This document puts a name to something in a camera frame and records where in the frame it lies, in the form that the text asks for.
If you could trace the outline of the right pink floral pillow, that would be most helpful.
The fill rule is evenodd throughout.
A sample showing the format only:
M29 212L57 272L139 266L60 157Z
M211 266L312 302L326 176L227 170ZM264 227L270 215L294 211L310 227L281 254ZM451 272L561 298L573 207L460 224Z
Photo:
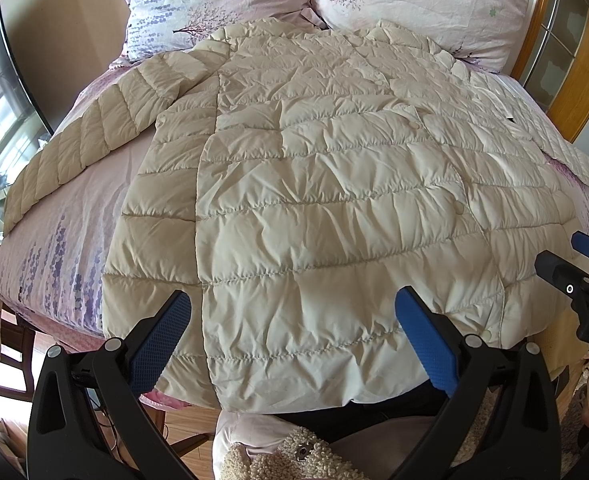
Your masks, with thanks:
M331 28L390 22L431 38L455 58L498 73L521 39L529 0L311 0Z

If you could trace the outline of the wooden glass-panel door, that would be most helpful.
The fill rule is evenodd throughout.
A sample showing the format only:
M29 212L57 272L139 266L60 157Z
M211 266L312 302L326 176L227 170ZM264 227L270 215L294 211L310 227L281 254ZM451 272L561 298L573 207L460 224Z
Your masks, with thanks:
M505 70L573 142L589 122L589 0L530 0L528 18Z

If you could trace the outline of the fuzzy beige slipper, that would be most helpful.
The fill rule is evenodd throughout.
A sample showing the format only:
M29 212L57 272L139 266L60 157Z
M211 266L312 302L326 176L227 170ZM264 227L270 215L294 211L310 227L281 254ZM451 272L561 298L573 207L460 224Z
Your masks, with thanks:
M225 480L365 480L367 476L308 429L296 427L275 451L259 453L235 442L223 458Z

